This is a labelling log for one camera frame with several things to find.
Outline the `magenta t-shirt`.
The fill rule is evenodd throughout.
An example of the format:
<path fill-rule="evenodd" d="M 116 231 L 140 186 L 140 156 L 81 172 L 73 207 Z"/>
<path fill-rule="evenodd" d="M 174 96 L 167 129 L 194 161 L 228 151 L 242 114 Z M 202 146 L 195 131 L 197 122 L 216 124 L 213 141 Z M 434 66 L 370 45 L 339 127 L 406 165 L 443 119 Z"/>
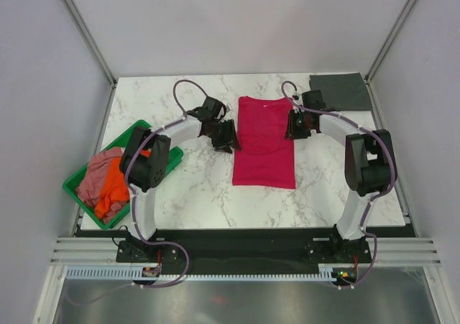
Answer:
<path fill-rule="evenodd" d="M 233 185 L 265 186 L 294 190 L 294 142 L 285 138 L 292 108 L 285 99 L 238 100 L 237 139 Z"/>

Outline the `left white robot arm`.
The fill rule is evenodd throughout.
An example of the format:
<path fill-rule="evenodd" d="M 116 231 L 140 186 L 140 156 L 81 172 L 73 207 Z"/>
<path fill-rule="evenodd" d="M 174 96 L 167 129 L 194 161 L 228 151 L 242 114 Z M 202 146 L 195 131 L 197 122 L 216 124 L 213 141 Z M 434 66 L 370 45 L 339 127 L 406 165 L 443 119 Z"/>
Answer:
<path fill-rule="evenodd" d="M 132 132 L 120 161 L 120 170 L 129 190 L 131 235 L 138 238 L 132 251 L 141 261 L 152 261 L 157 256 L 158 245 L 150 240 L 157 230 L 156 188 L 166 176 L 170 150 L 202 136 L 211 140 L 216 152 L 231 154 L 242 149 L 234 120 L 224 118 L 226 112 L 224 103 L 208 97 L 201 106 L 158 129 L 136 128 Z"/>

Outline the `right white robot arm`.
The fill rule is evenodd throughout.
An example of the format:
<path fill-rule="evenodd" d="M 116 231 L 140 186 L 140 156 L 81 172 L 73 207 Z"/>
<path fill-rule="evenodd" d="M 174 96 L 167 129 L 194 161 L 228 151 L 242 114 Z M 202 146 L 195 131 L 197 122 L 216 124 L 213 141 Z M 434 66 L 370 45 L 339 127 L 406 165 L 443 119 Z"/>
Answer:
<path fill-rule="evenodd" d="M 326 108 L 320 91 L 307 91 L 288 99 L 285 138 L 307 139 L 325 134 L 344 147 L 344 177 L 349 195 L 335 225 L 340 236 L 329 244 L 331 257 L 347 261 L 355 253 L 353 241 L 366 235 L 367 217 L 373 202 L 395 186 L 397 168 L 392 138 L 385 129 L 369 130 L 338 111 Z"/>

